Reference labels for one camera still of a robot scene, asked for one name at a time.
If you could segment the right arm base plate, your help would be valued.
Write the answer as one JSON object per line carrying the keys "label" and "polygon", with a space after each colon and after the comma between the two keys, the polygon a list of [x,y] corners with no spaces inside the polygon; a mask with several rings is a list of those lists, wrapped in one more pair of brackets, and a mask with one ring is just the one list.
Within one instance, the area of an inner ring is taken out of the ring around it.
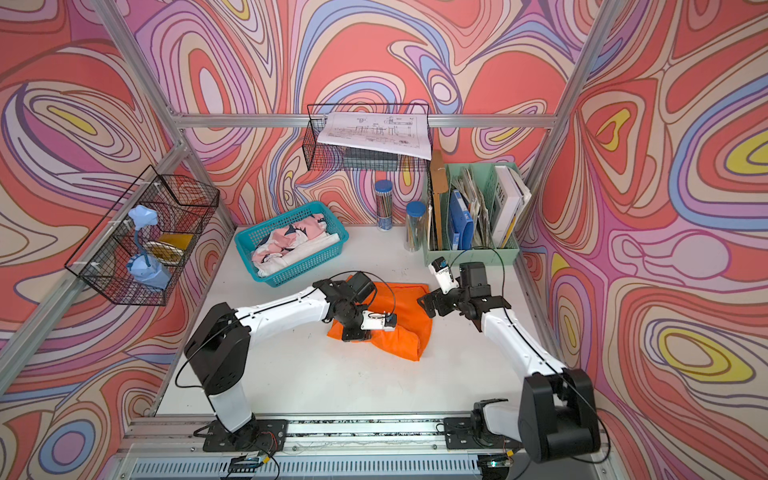
{"label": "right arm base plate", "polygon": [[481,420],[465,417],[445,417],[436,425],[448,450],[503,450],[517,452],[520,441],[487,430]]}

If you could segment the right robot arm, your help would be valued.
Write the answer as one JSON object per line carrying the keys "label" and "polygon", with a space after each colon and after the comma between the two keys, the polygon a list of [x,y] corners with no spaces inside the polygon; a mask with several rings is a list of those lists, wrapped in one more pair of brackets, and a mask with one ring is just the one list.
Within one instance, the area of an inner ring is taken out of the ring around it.
{"label": "right robot arm", "polygon": [[438,288],[418,299],[427,316],[456,312],[471,321],[522,381],[517,405],[507,399],[474,405],[469,427],[473,440],[491,446],[510,439],[536,463],[598,452],[602,437],[589,376],[556,359],[522,326],[510,303],[492,292],[483,263],[461,264],[455,278],[440,257],[429,264],[429,271]]}

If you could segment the orange shorts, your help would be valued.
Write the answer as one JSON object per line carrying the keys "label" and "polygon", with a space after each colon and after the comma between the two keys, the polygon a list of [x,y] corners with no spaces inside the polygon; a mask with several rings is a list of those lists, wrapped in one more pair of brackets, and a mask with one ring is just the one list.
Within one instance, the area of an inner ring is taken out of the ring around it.
{"label": "orange shorts", "polygon": [[427,293],[426,284],[373,282],[364,290],[363,303],[374,313],[394,313],[395,329],[373,330],[352,343],[368,343],[401,359],[418,362],[428,346],[433,325],[417,302]]}

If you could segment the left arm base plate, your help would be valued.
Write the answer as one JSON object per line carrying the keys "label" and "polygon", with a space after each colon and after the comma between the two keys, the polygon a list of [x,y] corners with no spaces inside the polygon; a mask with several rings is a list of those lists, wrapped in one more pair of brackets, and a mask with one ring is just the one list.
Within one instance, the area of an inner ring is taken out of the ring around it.
{"label": "left arm base plate", "polygon": [[289,422],[284,419],[249,420],[235,432],[227,430],[221,421],[214,420],[205,431],[200,430],[204,440],[203,451],[213,453],[262,451],[274,454],[283,450]]}

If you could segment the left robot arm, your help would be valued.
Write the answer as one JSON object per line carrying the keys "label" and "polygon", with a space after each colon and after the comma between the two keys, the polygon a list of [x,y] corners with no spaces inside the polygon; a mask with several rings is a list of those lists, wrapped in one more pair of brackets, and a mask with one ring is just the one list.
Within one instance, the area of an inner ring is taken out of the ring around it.
{"label": "left robot arm", "polygon": [[347,280],[318,280],[293,295],[256,306],[216,304],[185,345],[183,365],[195,374],[218,424],[239,434],[255,425],[243,386],[252,348],[314,323],[337,322],[345,342],[368,340],[374,331],[392,331],[397,315],[372,310],[377,292],[371,275],[358,271]]}

